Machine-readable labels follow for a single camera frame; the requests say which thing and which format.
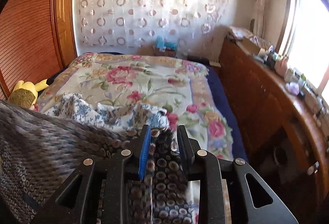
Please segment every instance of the stuffed toy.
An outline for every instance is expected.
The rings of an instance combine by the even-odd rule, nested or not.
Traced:
[[[34,104],[38,98],[38,91],[47,88],[47,79],[34,85],[32,82],[18,81],[13,92],[8,98],[8,102],[14,105],[34,110]]]

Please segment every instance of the cabinet handle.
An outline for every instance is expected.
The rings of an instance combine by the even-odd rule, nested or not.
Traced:
[[[316,162],[314,165],[310,166],[310,167],[307,169],[307,171],[306,171],[307,175],[310,176],[310,175],[312,175],[313,173],[314,173],[314,174],[317,173],[317,171],[318,171],[318,169],[319,169],[319,166],[320,166],[319,162]]]

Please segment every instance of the window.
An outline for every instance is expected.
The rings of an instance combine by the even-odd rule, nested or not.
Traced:
[[[329,11],[321,0],[295,0],[295,6],[284,54],[329,103]]]

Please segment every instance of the silver screw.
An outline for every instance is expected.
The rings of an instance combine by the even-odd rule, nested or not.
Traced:
[[[236,158],[235,162],[237,165],[244,165],[246,163],[246,161],[242,158]]]
[[[207,152],[205,150],[198,150],[196,153],[200,156],[206,156],[207,155]]]
[[[122,154],[123,156],[128,156],[128,155],[131,154],[131,151],[130,151],[130,150],[123,150],[123,151],[121,152],[121,154]]]
[[[93,164],[93,160],[90,159],[90,158],[88,158],[88,159],[86,159],[86,160],[83,161],[83,164],[84,165],[91,165],[91,164]]]

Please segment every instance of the pink rose print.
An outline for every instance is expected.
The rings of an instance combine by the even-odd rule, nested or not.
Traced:
[[[196,113],[199,109],[198,105],[192,104],[186,107],[186,111],[190,112],[190,113]]]
[[[172,84],[173,86],[176,86],[176,87],[183,87],[183,86],[186,86],[187,83],[185,80],[183,79],[176,79],[176,78],[169,78],[168,79],[168,83],[169,84]]]
[[[39,112],[39,106],[36,105],[36,104],[34,104],[34,110],[35,110],[36,112]]]
[[[169,113],[167,111],[166,116],[169,121],[169,128],[171,130],[177,130],[177,122],[178,122],[178,116],[175,113]]]
[[[117,68],[109,70],[109,72],[105,75],[106,80],[108,82],[112,82],[112,84],[126,84],[130,87],[133,83],[129,80],[135,77],[135,72],[132,71],[129,66],[118,66]]]
[[[214,138],[221,138],[225,136],[225,127],[222,122],[213,120],[209,123],[210,135]]]
[[[134,55],[131,57],[132,60],[140,60],[142,58],[142,56],[139,55]]]
[[[138,91],[133,91],[130,95],[127,96],[128,99],[132,99],[134,102],[139,101],[142,98],[143,94]]]
[[[90,52],[89,53],[82,54],[81,56],[79,56],[79,57],[77,57],[75,59],[75,62],[80,63],[80,62],[86,61],[91,56],[93,56],[93,53],[90,53]]]
[[[194,63],[183,60],[183,66],[190,72],[199,72],[200,68],[197,67]]]

